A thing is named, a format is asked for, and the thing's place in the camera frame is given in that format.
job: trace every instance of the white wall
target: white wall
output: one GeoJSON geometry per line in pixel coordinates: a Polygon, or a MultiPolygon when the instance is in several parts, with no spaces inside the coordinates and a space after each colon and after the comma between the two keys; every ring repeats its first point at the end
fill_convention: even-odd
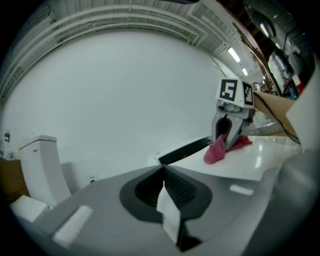
{"type": "Polygon", "coordinates": [[[84,38],[45,57],[5,103],[1,134],[55,136],[71,192],[145,167],[154,152],[211,134],[222,73],[185,42],[153,33],[84,38]]]}

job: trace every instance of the ceiling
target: ceiling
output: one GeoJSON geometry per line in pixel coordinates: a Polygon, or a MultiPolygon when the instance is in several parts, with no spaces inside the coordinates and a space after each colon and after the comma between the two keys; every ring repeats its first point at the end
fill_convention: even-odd
{"type": "Polygon", "coordinates": [[[21,28],[0,68],[0,99],[51,51],[73,40],[113,31],[146,31],[175,37],[206,51],[238,77],[254,72],[250,52],[217,3],[178,4],[157,0],[49,0],[21,28]],[[236,63],[227,49],[241,58],[236,63]]]}
{"type": "Polygon", "coordinates": [[[259,45],[261,52],[263,53],[265,59],[268,61],[270,55],[277,48],[275,43],[261,32],[249,18],[245,7],[243,5],[243,0],[217,0],[220,2],[230,13],[236,17],[240,23],[250,32],[254,40],[259,45]]]}

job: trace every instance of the pink towel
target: pink towel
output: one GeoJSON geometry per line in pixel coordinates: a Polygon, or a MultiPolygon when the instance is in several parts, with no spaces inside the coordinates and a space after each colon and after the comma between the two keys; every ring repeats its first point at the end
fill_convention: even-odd
{"type": "Polygon", "coordinates": [[[226,152],[241,149],[244,145],[252,144],[252,141],[250,141],[247,136],[240,135],[234,145],[228,151],[226,151],[225,138],[226,135],[221,134],[214,143],[211,143],[209,149],[203,157],[203,160],[206,164],[212,165],[219,160],[224,159],[226,152]]]}

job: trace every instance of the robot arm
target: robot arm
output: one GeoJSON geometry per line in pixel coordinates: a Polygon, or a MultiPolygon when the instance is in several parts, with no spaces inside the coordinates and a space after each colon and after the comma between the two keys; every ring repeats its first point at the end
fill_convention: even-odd
{"type": "Polygon", "coordinates": [[[225,148],[229,150],[242,132],[243,125],[252,123],[254,95],[252,86],[240,79],[223,78],[215,96],[216,114],[212,120],[212,141],[226,134],[225,148]]]}

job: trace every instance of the toilet tank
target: toilet tank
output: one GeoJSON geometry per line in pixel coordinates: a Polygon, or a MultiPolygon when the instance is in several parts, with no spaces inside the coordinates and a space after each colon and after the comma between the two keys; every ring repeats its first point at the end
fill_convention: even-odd
{"type": "Polygon", "coordinates": [[[20,147],[20,160],[31,198],[53,208],[71,195],[60,165],[57,138],[33,136],[20,147]]]}

